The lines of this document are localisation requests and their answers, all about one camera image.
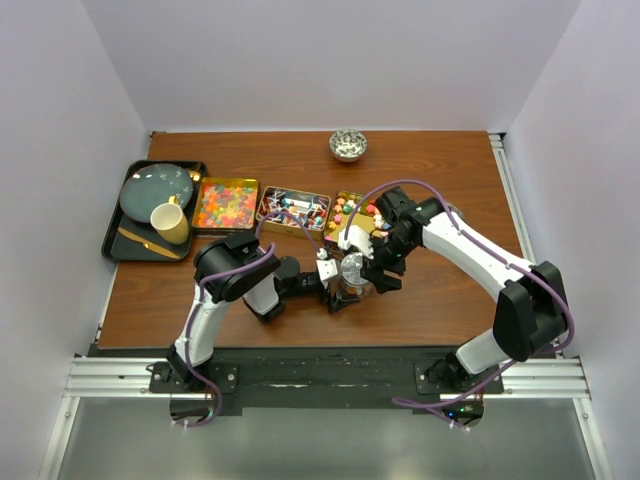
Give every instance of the candy box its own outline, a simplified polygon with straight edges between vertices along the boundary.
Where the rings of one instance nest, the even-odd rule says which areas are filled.
[[[316,240],[322,240],[331,198],[317,193],[301,192],[280,187],[266,187],[262,193],[256,219],[271,212],[285,211],[298,217]],[[281,216],[265,221],[264,229],[303,237],[304,232],[290,218]]]
[[[344,230],[351,212],[358,202],[362,200],[362,197],[362,194],[347,190],[340,190],[336,194],[324,231],[324,243],[332,250],[337,249],[338,235]],[[382,215],[375,206],[375,200],[375,198],[370,198],[360,207],[353,217],[352,225],[358,225],[365,232],[376,237],[382,237],[387,235],[390,225],[382,219]]]
[[[222,236],[253,229],[258,190],[258,181],[250,178],[203,178],[191,223],[195,233]]]

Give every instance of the knife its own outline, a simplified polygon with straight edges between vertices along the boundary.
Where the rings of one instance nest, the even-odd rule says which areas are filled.
[[[133,240],[134,242],[141,243],[144,246],[144,248],[154,253],[157,253],[165,257],[173,258],[175,260],[180,259],[180,256],[173,253],[171,250],[161,247],[160,245],[156,245],[155,243],[150,242],[149,240],[142,238],[125,228],[118,227],[118,233],[124,237],[127,237],[129,240]]]

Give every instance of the white backdrop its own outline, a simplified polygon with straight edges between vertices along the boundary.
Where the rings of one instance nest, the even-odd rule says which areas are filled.
[[[153,130],[505,131],[579,0],[83,0]]]
[[[100,245],[147,136],[78,0],[0,2],[0,478],[38,474],[113,265]]]
[[[507,134],[536,255],[563,273],[619,480],[640,470],[640,4],[584,0]]]

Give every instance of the cup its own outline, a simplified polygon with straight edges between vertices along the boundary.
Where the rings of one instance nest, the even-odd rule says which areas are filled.
[[[151,212],[151,226],[167,242],[180,245],[189,238],[189,224],[180,205],[163,203]]]

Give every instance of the brown tabletop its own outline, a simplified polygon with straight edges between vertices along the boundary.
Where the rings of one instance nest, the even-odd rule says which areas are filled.
[[[149,159],[201,160],[216,177],[259,179],[333,197],[339,189],[366,193],[395,179],[436,186],[477,231],[521,255],[504,190],[485,132],[365,132],[366,156],[352,165],[334,160],[327,132],[154,135]],[[407,186],[416,200],[430,194]],[[264,232],[278,256],[312,270],[315,255],[302,238]],[[179,335],[193,299],[193,256],[211,239],[196,238],[179,263],[123,262],[113,286],[101,348],[167,347]],[[285,313],[264,326],[242,302],[225,319],[224,346],[460,344],[493,323],[495,305],[456,266],[419,249],[407,259],[400,291],[372,294],[335,315],[315,298],[287,300]]]

